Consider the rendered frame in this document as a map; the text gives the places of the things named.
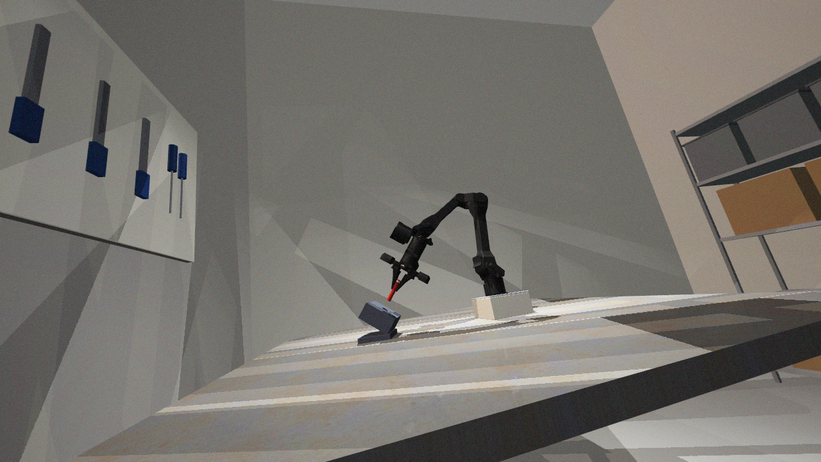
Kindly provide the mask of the dark red peg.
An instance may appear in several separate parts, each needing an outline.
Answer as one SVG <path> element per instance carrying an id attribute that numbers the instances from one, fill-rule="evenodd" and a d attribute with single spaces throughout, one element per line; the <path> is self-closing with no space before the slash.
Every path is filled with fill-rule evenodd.
<path id="1" fill-rule="evenodd" d="M 388 298 L 387 298 L 387 300 L 388 300 L 388 301 L 391 301 L 391 300 L 392 300 L 392 297 L 393 297 L 394 293 L 396 292 L 396 288 L 398 287 L 398 284 L 399 284 L 400 282 L 401 282 L 401 280 L 397 280 L 397 281 L 396 281 L 396 283 L 394 284 L 394 287 L 393 287 L 393 289 L 392 289 L 392 292 L 390 292 L 390 293 L 389 293 L 389 295 L 388 295 Z"/>

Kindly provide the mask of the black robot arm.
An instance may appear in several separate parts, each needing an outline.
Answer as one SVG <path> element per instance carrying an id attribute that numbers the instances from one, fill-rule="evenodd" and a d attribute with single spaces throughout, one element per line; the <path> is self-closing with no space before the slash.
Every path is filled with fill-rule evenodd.
<path id="1" fill-rule="evenodd" d="M 408 243 L 408 248 L 423 253 L 427 245 L 432 246 L 432 239 L 427 239 L 429 235 L 439 226 L 440 222 L 448 216 L 456 207 L 469 209 L 474 217 L 475 237 L 477 254 L 473 257 L 476 274 L 480 275 L 484 281 L 484 291 L 486 296 L 501 295 L 505 292 L 504 278 L 505 270 L 496 265 L 495 256 L 489 247 L 489 233 L 485 214 L 489 206 L 489 198 L 481 192 L 478 193 L 458 193 L 442 209 L 425 218 L 419 225 L 413 228 L 407 227 L 401 221 L 393 230 L 390 239 L 394 239 L 401 244 Z M 420 237 L 419 237 L 420 236 Z"/>

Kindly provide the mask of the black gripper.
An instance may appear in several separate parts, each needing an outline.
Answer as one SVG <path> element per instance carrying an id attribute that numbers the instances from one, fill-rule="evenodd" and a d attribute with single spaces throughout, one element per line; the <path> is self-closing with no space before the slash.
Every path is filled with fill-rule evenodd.
<path id="1" fill-rule="evenodd" d="M 421 271 L 418 273 L 416 270 L 414 270 L 414 267 L 416 267 L 420 257 L 421 257 L 421 253 L 418 253 L 417 251 L 414 251 L 411 248 L 407 248 L 405 250 L 405 253 L 403 254 L 403 257 L 402 257 L 400 262 L 396 261 L 395 258 L 392 257 L 392 255 L 388 255 L 386 253 L 383 253 L 381 255 L 381 257 L 380 257 L 381 260 L 386 261 L 390 265 L 393 264 L 393 266 L 392 266 L 392 269 L 393 269 L 392 289 L 394 287 L 394 284 L 398 280 L 399 274 L 401 274 L 401 269 L 405 270 L 407 272 L 407 274 L 405 274 L 403 276 L 401 282 L 398 284 L 398 287 L 396 288 L 396 291 L 398 291 L 399 288 L 403 286 L 403 284 L 407 283 L 407 281 L 409 281 L 411 279 L 414 280 L 414 276 L 418 277 L 418 280 L 421 280 L 422 282 L 425 282 L 426 284 L 428 284 L 428 282 L 430 280 L 429 276 L 426 275 L 426 274 L 423 274 Z M 405 265 L 405 266 L 403 267 L 401 265 Z M 407 267 L 409 267 L 411 270 L 409 271 L 407 269 Z"/>

